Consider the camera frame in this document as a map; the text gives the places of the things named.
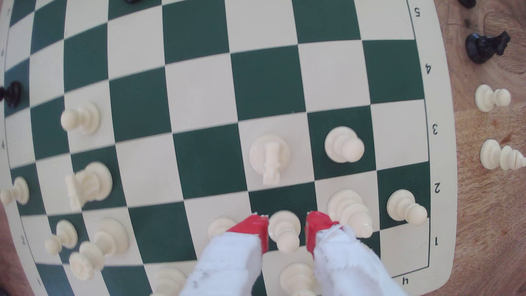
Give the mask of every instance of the white chess piece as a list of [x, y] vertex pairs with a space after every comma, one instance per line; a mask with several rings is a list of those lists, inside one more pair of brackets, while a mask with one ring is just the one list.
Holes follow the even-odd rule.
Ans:
[[104, 268], [104, 256], [124, 254], [128, 250], [128, 233], [118, 221], [104, 218], [95, 232], [95, 243], [83, 242], [78, 252], [69, 256], [73, 274], [82, 281], [93, 279], [95, 271]]
[[405, 189], [396, 190], [387, 200], [387, 213], [395, 221], [406, 220], [419, 226], [427, 219], [427, 210], [414, 201], [414, 195]]
[[227, 216], [217, 217], [208, 227], [208, 239], [225, 233], [234, 225], [236, 225], [236, 222]]
[[276, 242], [278, 250], [288, 254], [299, 248], [299, 218], [289, 211], [279, 211], [268, 220], [268, 235]]
[[290, 160], [289, 145], [276, 135], [264, 135], [250, 147], [249, 158], [252, 168], [263, 175], [264, 185], [278, 185]]
[[57, 223], [57, 234], [52, 235], [45, 242], [46, 251], [51, 255], [56, 255], [62, 250], [62, 246], [73, 249], [77, 242], [77, 231], [73, 224], [67, 220], [60, 220]]
[[293, 263], [281, 272], [281, 288], [290, 296], [316, 296], [316, 280], [312, 268], [303, 263]]
[[490, 112], [494, 105], [499, 107], [509, 106], [511, 94], [504, 88], [493, 91], [490, 86], [481, 84], [475, 91], [475, 103], [480, 111]]
[[370, 238], [372, 218], [358, 193], [343, 189], [335, 193], [327, 204], [329, 217], [343, 225], [349, 225], [357, 238]]
[[503, 170], [518, 170], [526, 166], [526, 157], [509, 146], [500, 148], [499, 142], [486, 140], [480, 149], [480, 162], [488, 169], [501, 167]]
[[107, 198], [112, 191], [112, 174], [100, 162], [92, 162], [82, 171], [67, 175], [65, 179], [74, 211], [80, 211], [88, 201]]
[[29, 200], [29, 187], [22, 177], [16, 177], [13, 182], [13, 188], [2, 188], [0, 190], [0, 201], [3, 204], [9, 204], [16, 200], [19, 204], [26, 204]]
[[327, 134], [325, 152], [334, 162], [357, 162], [362, 158], [365, 146], [351, 128], [339, 126]]
[[185, 275], [173, 267], [160, 269], [155, 279], [157, 280], [157, 287], [155, 293], [150, 296], [178, 296], [186, 281]]
[[77, 110], [64, 110], [60, 124], [67, 132], [80, 129], [84, 134], [93, 134], [100, 125], [100, 111], [94, 103], [87, 102]]

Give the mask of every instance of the green square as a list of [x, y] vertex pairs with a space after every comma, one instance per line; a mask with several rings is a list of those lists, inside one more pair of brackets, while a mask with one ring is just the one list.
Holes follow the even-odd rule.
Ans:
[[363, 53], [371, 104], [424, 98], [415, 40], [363, 41]]
[[377, 172], [378, 203], [380, 206], [380, 229], [407, 223], [395, 221], [387, 214], [387, 201], [396, 190], [406, 189], [414, 195], [416, 203], [431, 214], [431, 177], [429, 162], [422, 162]]
[[31, 129], [36, 160], [69, 152], [67, 133], [60, 124], [62, 111], [64, 111], [63, 96], [31, 108]]
[[298, 46], [235, 53], [231, 58], [239, 120], [305, 111]]
[[109, 0], [108, 19], [114, 19], [157, 5], [161, 5], [161, 0], [141, 0], [135, 3], [127, 3], [124, 0]]
[[112, 174], [113, 187], [108, 197], [102, 201], [88, 202], [82, 208], [87, 210], [98, 210], [125, 206], [123, 183], [120, 180], [119, 162], [117, 161], [117, 151], [115, 146], [108, 146], [100, 149], [89, 150], [71, 155], [73, 171], [83, 170], [91, 162], [98, 161], [104, 163]]
[[111, 296], [150, 295], [144, 266], [106, 266], [101, 270]]
[[368, 247], [370, 247], [376, 255], [380, 257], [380, 231], [373, 232], [371, 237], [369, 238], [360, 238], [359, 239], [362, 243], [366, 244]]
[[354, 1], [292, 0], [292, 6], [298, 43], [360, 39]]
[[164, 67], [109, 82], [115, 141], [171, 132]]
[[166, 64], [227, 53], [225, 0], [186, 0], [163, 6]]
[[245, 191], [237, 124], [174, 134], [183, 198]]
[[35, 263], [42, 284], [48, 295], [53, 296], [75, 296], [69, 285], [66, 272], [62, 265], [48, 265]]
[[64, 90], [108, 79], [108, 25], [64, 40]]
[[[370, 106], [309, 113], [307, 118], [309, 120], [315, 180], [369, 172], [376, 169]], [[332, 129], [339, 126], [350, 127], [363, 141], [365, 152], [359, 161], [337, 163], [327, 156], [325, 138]]]
[[15, 0], [9, 26], [14, 25], [16, 22], [33, 12], [35, 10], [35, 3], [36, 0]]
[[57, 233], [57, 224], [60, 220], [66, 220], [70, 222], [75, 230], [77, 231], [78, 243], [73, 249], [68, 249], [62, 246], [62, 251], [58, 254], [62, 263], [69, 264], [69, 256], [73, 252], [78, 252], [80, 244], [85, 241], [89, 241], [88, 232], [86, 231], [86, 225], [84, 225], [84, 218], [82, 214], [68, 214], [68, 215], [56, 215], [48, 216], [49, 227], [51, 227], [51, 232], [53, 234]]
[[24, 205], [16, 203], [20, 216], [45, 214], [46, 209], [44, 208], [44, 201], [40, 192], [36, 165], [32, 163], [11, 169], [11, 180], [13, 182], [15, 182], [16, 177], [24, 178], [29, 188], [29, 200], [27, 200], [27, 203]]
[[196, 260], [184, 202], [128, 208], [144, 263]]
[[32, 54], [64, 38], [65, 19], [66, 0], [53, 0], [35, 11], [31, 38]]
[[[298, 216], [301, 223], [300, 245], [305, 245], [305, 219], [310, 211], [317, 211], [314, 182], [252, 191], [248, 193], [253, 213], [269, 215], [287, 210]], [[273, 240], [268, 240], [269, 251], [277, 250]]]
[[20, 94], [20, 101], [16, 107], [10, 108], [7, 107], [7, 103], [4, 103], [5, 117], [29, 107], [29, 58], [5, 72], [4, 86], [9, 87], [13, 81], [20, 82], [22, 92]]

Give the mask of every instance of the black pawn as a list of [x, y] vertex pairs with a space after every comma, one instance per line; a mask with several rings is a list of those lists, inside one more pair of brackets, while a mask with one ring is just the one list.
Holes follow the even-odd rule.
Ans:
[[0, 101], [5, 99], [8, 107], [14, 108], [20, 102], [20, 93], [22, 92], [22, 86], [20, 82], [13, 81], [5, 89], [3, 86], [0, 86]]
[[473, 7], [475, 7], [475, 4], [477, 3], [477, 0], [459, 0], [459, 2], [465, 8], [473, 8]]
[[506, 31], [497, 37], [480, 36], [473, 33], [466, 38], [466, 51], [472, 61], [482, 64], [494, 54], [503, 55], [510, 40], [511, 37]]

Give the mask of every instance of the wooden table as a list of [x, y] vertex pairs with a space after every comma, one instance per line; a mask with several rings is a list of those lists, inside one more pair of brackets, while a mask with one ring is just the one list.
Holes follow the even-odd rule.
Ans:
[[[429, 295], [526, 295], [526, 169], [488, 171], [479, 160], [487, 139], [526, 154], [526, 1], [478, 0], [473, 9], [463, 8], [457, 0], [435, 0], [435, 5], [453, 90], [459, 195], [453, 271], [449, 281]], [[512, 39], [502, 57], [483, 65], [468, 59], [466, 36], [498, 35], [503, 30]], [[473, 94], [481, 83], [507, 88], [512, 94], [510, 107], [478, 111]], [[0, 285], [11, 296], [33, 294], [3, 210]]]

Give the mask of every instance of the cream square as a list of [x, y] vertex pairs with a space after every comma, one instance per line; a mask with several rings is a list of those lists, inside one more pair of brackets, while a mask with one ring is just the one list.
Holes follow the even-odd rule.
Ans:
[[172, 132], [237, 122], [230, 54], [165, 67]]
[[128, 206], [183, 200], [172, 134], [121, 142], [115, 149]]
[[127, 76], [164, 65], [163, 8], [155, 6], [108, 22], [108, 75]]
[[291, 0], [225, 0], [230, 52], [298, 44]]

